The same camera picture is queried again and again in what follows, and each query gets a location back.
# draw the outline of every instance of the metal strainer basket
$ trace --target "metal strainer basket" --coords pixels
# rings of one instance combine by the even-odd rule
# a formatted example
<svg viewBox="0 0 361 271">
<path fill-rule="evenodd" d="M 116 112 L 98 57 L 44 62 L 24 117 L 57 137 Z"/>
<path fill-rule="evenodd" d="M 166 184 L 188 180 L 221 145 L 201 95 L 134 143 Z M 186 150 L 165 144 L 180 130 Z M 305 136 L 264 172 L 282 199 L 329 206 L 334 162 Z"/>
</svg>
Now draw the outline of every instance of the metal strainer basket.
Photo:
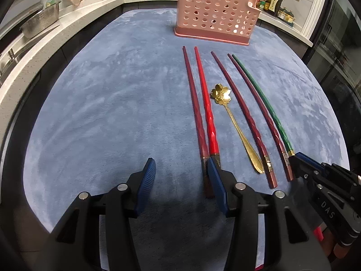
<svg viewBox="0 0 361 271">
<path fill-rule="evenodd" d="M 35 14 L 20 27 L 22 33 L 27 39 L 32 39 L 59 19 L 60 2 L 61 1 L 58 1 Z"/>
</svg>

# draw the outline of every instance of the red chopstick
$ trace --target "red chopstick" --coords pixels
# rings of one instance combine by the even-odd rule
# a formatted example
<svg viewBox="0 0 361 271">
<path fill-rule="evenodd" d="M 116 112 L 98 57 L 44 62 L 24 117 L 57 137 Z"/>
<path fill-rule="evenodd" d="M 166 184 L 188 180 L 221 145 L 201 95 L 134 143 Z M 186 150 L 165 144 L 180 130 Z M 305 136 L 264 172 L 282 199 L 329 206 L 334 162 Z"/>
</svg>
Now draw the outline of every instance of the red chopstick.
<svg viewBox="0 0 361 271">
<path fill-rule="evenodd" d="M 262 142 L 262 138 L 261 138 L 261 134 L 259 133 L 255 121 L 253 120 L 250 111 L 248 110 L 248 107 L 246 105 L 246 103 L 244 102 L 241 94 L 239 93 L 236 85 L 234 84 L 234 82 L 232 81 L 231 77 L 229 76 L 228 72 L 226 71 L 226 69 L 224 68 L 224 66 L 222 65 L 221 61 L 217 58 L 217 56 L 214 54 L 214 52 L 211 52 L 212 56 L 214 57 L 215 61 L 217 62 L 218 66 L 220 67 L 220 69 L 222 70 L 225 78 L 228 81 L 228 84 L 230 85 L 239 106 L 241 107 L 244 116 L 246 117 L 246 120 L 248 122 L 248 126 L 250 127 L 252 134 L 253 134 L 253 138 L 256 141 L 257 147 L 258 147 L 258 151 L 259 154 L 261 155 L 261 159 L 262 159 L 262 163 L 263 163 L 263 167 L 265 169 L 265 173 L 267 176 L 267 181 L 268 181 L 268 185 L 270 188 L 274 189 L 275 187 L 277 187 L 277 180 L 276 180 L 276 176 L 274 174 L 273 168 L 272 168 L 272 164 L 270 161 L 270 158 L 268 156 L 268 152 L 266 149 L 266 146 L 264 145 L 264 143 Z"/>
<path fill-rule="evenodd" d="M 217 136 L 213 121 L 213 113 L 211 109 L 211 101 L 209 99 L 209 92 L 207 87 L 207 82 L 205 81 L 203 66 L 201 62 L 201 58 L 199 56 L 198 48 L 194 47 L 194 51 L 196 53 L 198 71 L 199 71 L 199 78 L 201 81 L 202 87 L 202 95 L 203 95 L 203 104 L 205 109 L 205 116 L 207 121 L 207 132 L 208 132 L 208 145 L 209 145 L 209 154 L 214 156 L 217 160 L 219 166 L 220 165 L 220 149 L 218 148 Z"/>
<path fill-rule="evenodd" d="M 292 181 L 295 177 L 292 173 L 292 169 L 291 169 L 291 165 L 288 161 L 288 155 L 287 152 L 285 150 L 285 147 L 283 145 L 283 143 L 280 141 L 279 139 L 279 134 L 277 129 L 274 127 L 273 125 L 273 121 L 271 119 L 271 117 L 268 114 L 268 110 L 265 107 L 265 104 L 263 103 L 262 99 L 260 98 L 259 94 L 257 93 L 255 87 L 252 85 L 252 83 L 250 82 L 250 80 L 248 79 L 248 77 L 246 76 L 246 74 L 244 73 L 243 69 L 237 64 L 236 60 L 230 55 L 228 54 L 228 57 L 230 58 L 230 60 L 233 62 L 234 66 L 237 68 L 237 70 L 239 71 L 239 73 L 241 74 L 241 76 L 243 77 L 244 81 L 246 82 L 248 88 L 250 89 L 253 97 L 255 98 L 259 108 L 262 111 L 262 114 L 267 122 L 267 125 L 272 133 L 274 142 L 276 143 L 276 147 L 279 153 L 279 156 L 282 160 L 282 164 L 283 164 L 283 168 L 285 170 L 286 173 L 286 178 L 287 181 Z"/>
<path fill-rule="evenodd" d="M 207 167 L 206 167 L 207 160 L 209 159 L 209 152 L 208 152 L 207 143 L 205 141 L 205 133 L 204 133 L 204 128 L 203 128 L 202 115 L 201 115 L 201 111 L 199 108 L 196 86 L 194 84 L 191 65 L 189 63 L 187 50 L 185 49 L 185 46 L 183 46 L 183 54 L 184 54 L 184 60 L 185 60 L 185 67 L 187 69 L 189 88 L 191 90 L 191 98 L 192 98 L 192 105 L 193 105 L 193 111 L 194 111 L 194 120 L 196 122 L 199 154 L 201 156 L 201 164 L 202 164 L 204 192 L 205 192 L 206 198 L 213 198 L 214 193 L 212 190 L 211 181 L 209 180 L 209 177 L 207 175 Z"/>
</svg>

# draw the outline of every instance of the pink basket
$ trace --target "pink basket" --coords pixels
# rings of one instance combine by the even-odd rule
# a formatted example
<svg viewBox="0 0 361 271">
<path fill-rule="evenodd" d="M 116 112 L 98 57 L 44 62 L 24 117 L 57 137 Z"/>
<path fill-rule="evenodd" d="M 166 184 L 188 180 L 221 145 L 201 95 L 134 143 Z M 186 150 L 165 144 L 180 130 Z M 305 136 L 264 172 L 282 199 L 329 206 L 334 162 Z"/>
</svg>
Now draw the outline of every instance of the pink basket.
<svg viewBox="0 0 361 271">
<path fill-rule="evenodd" d="M 179 0 L 177 36 L 248 45 L 261 10 L 256 0 Z"/>
</svg>

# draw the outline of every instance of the table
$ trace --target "table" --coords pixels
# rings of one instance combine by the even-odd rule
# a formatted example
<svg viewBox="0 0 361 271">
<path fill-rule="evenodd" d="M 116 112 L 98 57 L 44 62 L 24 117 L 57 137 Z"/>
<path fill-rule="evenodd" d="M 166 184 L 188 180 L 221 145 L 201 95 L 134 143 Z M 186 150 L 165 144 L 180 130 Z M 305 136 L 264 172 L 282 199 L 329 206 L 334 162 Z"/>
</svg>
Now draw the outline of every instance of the table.
<svg viewBox="0 0 361 271">
<path fill-rule="evenodd" d="M 201 106 L 193 48 L 199 48 L 209 89 L 217 83 L 227 86 L 210 52 L 220 58 L 262 134 L 277 189 L 293 197 L 312 227 L 320 220 L 305 199 L 302 181 L 286 181 L 266 121 L 227 53 L 235 54 L 259 82 L 295 152 L 348 168 L 346 146 L 320 85 L 277 35 L 256 27 L 250 45 L 238 46 L 176 37 L 175 22 L 175 9 L 127 12 L 74 57 L 34 125 L 24 164 L 24 189 L 30 207 L 51 231 L 78 193 L 107 192 L 152 157 L 157 173 L 149 203 L 140 218 L 131 220 L 142 270 L 220 271 L 234 220 L 224 218 L 214 199 L 203 197 L 182 46 L 188 50 Z M 234 97 L 229 107 L 256 147 Z M 256 191 L 271 193 L 266 177 L 252 168 L 225 109 L 212 102 L 212 110 L 222 168 Z M 263 239 L 260 217 L 258 264 L 263 261 Z M 104 252 L 102 266 L 107 267 Z"/>
</svg>

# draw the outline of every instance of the silver screw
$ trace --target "silver screw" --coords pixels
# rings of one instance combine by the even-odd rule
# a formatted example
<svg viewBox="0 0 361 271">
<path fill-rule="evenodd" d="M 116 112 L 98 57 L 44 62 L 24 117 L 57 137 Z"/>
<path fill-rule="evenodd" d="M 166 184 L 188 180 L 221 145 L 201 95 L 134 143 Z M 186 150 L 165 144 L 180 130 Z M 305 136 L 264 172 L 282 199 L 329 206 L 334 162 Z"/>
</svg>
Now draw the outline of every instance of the silver screw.
<svg viewBox="0 0 361 271">
<path fill-rule="evenodd" d="M 283 191 L 281 191 L 281 190 L 276 191 L 275 195 L 279 199 L 283 199 L 285 197 L 285 193 Z"/>
<path fill-rule="evenodd" d="M 125 191 L 128 188 L 127 184 L 119 184 L 117 189 L 121 192 Z"/>
<path fill-rule="evenodd" d="M 86 192 L 82 192 L 78 195 L 79 199 L 81 199 L 81 200 L 85 200 L 88 196 L 89 196 L 89 194 Z"/>
<path fill-rule="evenodd" d="M 239 190 L 246 189 L 246 185 L 244 183 L 242 183 L 242 182 L 236 183 L 235 187 L 236 187 L 236 189 L 239 189 Z"/>
</svg>

